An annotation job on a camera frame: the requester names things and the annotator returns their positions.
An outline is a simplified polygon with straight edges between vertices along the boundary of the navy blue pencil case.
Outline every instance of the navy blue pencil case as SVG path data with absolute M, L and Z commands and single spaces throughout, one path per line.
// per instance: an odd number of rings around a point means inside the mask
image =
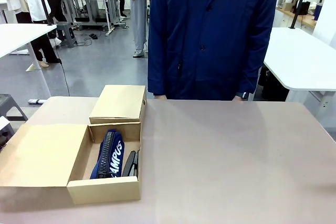
M 98 160 L 90 179 L 121 177 L 124 147 L 120 132 L 109 130 L 100 144 Z

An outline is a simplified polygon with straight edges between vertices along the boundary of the shoe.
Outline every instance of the shoe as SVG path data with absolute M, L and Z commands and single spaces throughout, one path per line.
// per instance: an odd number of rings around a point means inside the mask
M 142 57 L 144 55 L 145 55 L 145 53 L 142 50 L 141 52 L 135 52 L 135 54 L 133 55 L 133 58 L 140 58 L 140 57 Z
M 62 61 L 61 61 L 61 59 L 56 58 L 55 60 L 48 61 L 48 63 L 61 63 L 62 64 Z
M 62 41 L 58 38 L 55 39 L 50 39 L 50 44 L 53 48 L 57 47 L 58 45 L 60 45 L 62 43 Z
M 43 67 L 43 68 L 47 68 L 47 67 L 49 67 L 49 65 L 46 64 L 46 63 L 44 63 L 43 61 L 39 61 L 39 60 L 38 60 L 38 64 L 40 65 L 40 67 Z

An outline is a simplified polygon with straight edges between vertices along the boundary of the gray pants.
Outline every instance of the gray pants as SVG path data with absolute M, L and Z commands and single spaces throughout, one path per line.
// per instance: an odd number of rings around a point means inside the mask
M 131 14 L 135 54 L 140 54 L 143 51 L 143 44 L 147 41 L 147 0 L 131 0 Z

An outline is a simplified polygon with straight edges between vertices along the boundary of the closed cardboard box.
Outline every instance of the closed cardboard box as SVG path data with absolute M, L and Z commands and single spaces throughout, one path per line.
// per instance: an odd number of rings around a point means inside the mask
M 122 169 L 131 151 L 140 150 L 138 177 L 89 179 L 110 129 L 123 136 Z M 0 187 L 66 187 L 74 204 L 139 200 L 141 163 L 140 122 L 24 124 L 0 153 Z
M 142 122 L 146 106 L 146 86 L 106 85 L 94 106 L 91 124 Z

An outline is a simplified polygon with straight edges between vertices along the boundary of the blue lab coat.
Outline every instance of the blue lab coat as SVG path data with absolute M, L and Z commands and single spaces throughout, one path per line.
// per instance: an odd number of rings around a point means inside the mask
M 148 90 L 169 99 L 253 93 L 276 0 L 151 0 Z

